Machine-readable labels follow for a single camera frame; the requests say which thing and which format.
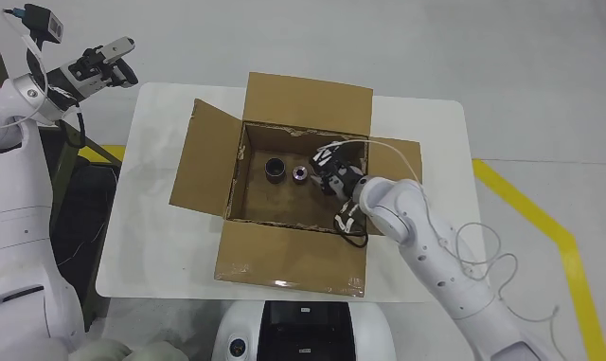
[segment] small metal cylinder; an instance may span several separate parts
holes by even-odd
[[[279,158],[270,158],[265,163],[265,177],[273,184],[282,182],[286,176],[286,166]]]
[[[304,166],[297,166],[293,169],[293,181],[297,185],[303,185],[307,182],[307,168]]]

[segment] cardboard box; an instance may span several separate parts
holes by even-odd
[[[250,74],[242,120],[196,99],[170,203],[224,217],[215,280],[364,296],[366,249],[332,226],[341,204],[311,182],[296,185],[290,171],[311,169],[316,149],[334,140],[368,138],[371,115],[370,89],[259,73]],[[421,175],[418,143],[374,139],[401,150]],[[411,177],[384,147],[344,148],[371,175]],[[274,156],[287,168],[277,185],[264,172]]]

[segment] nut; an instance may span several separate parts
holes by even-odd
[[[302,165],[299,165],[293,169],[293,181],[297,185],[303,185],[305,182],[307,182],[307,175],[307,168]]]

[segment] white table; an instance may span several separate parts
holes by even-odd
[[[147,83],[139,92],[97,277],[116,298],[291,299],[425,302],[391,240],[368,242],[364,298],[213,279],[223,219],[169,205],[193,101],[241,117],[245,88]],[[374,97],[371,135],[420,143],[423,181],[434,209],[455,227],[479,222],[463,107],[455,101]],[[485,258],[479,228],[464,236]]]

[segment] yellow floor marking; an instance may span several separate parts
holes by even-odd
[[[103,145],[102,148],[107,152],[111,153],[115,158],[119,159],[120,161],[124,159],[124,151],[126,150],[126,147],[124,145]],[[88,147],[80,149],[78,155],[81,155],[82,157],[88,159],[90,162],[109,162],[103,156]]]
[[[495,194],[547,235],[560,250],[561,264],[575,306],[580,333],[590,361],[606,360],[606,347],[597,318],[596,306],[585,278],[575,236],[526,198],[485,162],[474,159],[473,172]]]

